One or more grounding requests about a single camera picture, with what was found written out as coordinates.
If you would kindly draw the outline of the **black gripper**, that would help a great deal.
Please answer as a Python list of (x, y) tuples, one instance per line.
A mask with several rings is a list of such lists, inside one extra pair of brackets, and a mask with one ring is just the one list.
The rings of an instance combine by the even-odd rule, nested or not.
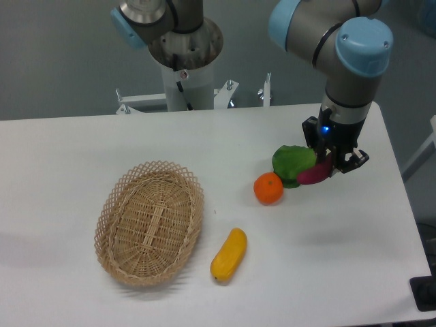
[(321, 106), (318, 116), (310, 116), (302, 123), (307, 146), (316, 155), (316, 164), (330, 158), (330, 172), (343, 174), (360, 168), (369, 155), (358, 148), (358, 137), (369, 112), (370, 105), (359, 108)]

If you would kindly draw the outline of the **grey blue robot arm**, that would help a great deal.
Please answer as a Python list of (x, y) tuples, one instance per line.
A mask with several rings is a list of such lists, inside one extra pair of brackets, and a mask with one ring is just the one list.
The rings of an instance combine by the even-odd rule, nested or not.
[[(298, 175), (301, 184), (368, 161), (358, 137), (393, 46), (389, 27), (373, 17), (383, 6), (383, 1), (280, 1), (270, 15), (270, 39), (327, 78), (319, 114), (302, 124), (316, 165)], [(201, 1), (122, 1), (110, 17), (131, 47), (147, 47), (161, 65), (168, 110), (213, 107), (208, 68), (223, 40)]]

